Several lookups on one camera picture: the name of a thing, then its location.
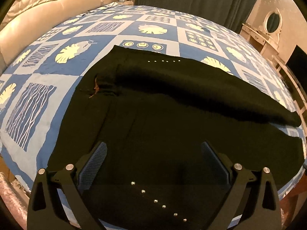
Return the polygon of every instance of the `black screen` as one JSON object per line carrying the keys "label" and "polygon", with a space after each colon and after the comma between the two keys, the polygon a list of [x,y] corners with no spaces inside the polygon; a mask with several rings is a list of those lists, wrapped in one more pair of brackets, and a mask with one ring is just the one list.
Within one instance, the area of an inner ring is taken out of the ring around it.
{"label": "black screen", "polygon": [[296,46],[286,65],[307,92],[307,54]]}

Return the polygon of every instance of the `silver bolt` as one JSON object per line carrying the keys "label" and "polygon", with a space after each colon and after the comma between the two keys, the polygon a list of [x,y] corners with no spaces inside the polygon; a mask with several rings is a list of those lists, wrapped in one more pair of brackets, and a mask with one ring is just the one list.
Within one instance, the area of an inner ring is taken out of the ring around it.
{"label": "silver bolt", "polygon": [[267,168],[267,167],[264,167],[264,168],[263,168],[263,171],[264,171],[265,173],[267,173],[267,174],[270,173],[270,169]]}
{"label": "silver bolt", "polygon": [[74,165],[73,164],[67,164],[66,165],[66,169],[67,170],[72,170],[74,168]]}
{"label": "silver bolt", "polygon": [[38,171],[38,173],[39,173],[40,175],[42,175],[43,173],[45,173],[45,169],[40,169],[40,170]]}
{"label": "silver bolt", "polygon": [[234,168],[235,168],[236,170],[241,170],[241,169],[242,169],[242,165],[239,164],[239,163],[236,163],[236,164],[234,165]]}

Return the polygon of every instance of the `cream leather headboard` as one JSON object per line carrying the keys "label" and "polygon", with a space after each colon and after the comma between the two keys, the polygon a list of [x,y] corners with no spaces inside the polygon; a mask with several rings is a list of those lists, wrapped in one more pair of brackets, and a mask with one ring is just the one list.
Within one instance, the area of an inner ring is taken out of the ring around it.
{"label": "cream leather headboard", "polygon": [[0,57],[2,54],[8,66],[25,47],[56,25],[110,2],[112,0],[16,0],[0,25]]}

